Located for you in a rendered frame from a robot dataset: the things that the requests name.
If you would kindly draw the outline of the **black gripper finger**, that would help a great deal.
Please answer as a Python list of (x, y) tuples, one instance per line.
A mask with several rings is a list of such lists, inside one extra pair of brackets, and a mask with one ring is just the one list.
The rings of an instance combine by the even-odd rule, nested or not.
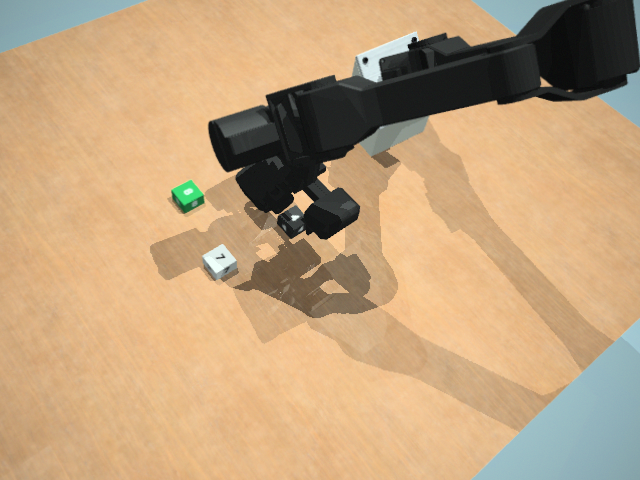
[(306, 221), (305, 221), (305, 219), (304, 219), (304, 216), (300, 217), (300, 219), (301, 219), (301, 220), (305, 223), (305, 225), (306, 225), (306, 234), (307, 234), (307, 235), (310, 235), (311, 233), (313, 233), (312, 229), (307, 225), (307, 223), (306, 223)]

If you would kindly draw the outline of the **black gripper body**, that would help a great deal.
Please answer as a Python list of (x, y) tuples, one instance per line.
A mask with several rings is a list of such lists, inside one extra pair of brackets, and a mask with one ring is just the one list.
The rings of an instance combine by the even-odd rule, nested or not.
[(312, 231), (327, 240), (358, 219), (360, 205), (343, 189), (330, 191), (317, 177), (326, 172), (324, 163), (303, 167), (303, 191), (313, 200), (304, 212), (304, 219)]

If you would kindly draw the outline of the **green block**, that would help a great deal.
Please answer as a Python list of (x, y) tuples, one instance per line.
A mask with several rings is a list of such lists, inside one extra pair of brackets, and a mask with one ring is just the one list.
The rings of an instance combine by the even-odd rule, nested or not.
[(205, 203), (202, 191), (191, 180), (171, 190), (172, 199), (184, 213)]

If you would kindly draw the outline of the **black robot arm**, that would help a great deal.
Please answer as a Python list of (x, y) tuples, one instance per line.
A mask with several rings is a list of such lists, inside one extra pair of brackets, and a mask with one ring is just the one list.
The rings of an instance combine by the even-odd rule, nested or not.
[(208, 136), (227, 173), (244, 167), (236, 182), (251, 202), (280, 214), (303, 190), (296, 164), (341, 159), (380, 127), (494, 101), (585, 101), (622, 88), (640, 67), (634, 11), (633, 0), (563, 0), (538, 9), (514, 37), (471, 47), (436, 35), (380, 58), (382, 81), (334, 74), (266, 94), (266, 106), (208, 121)]

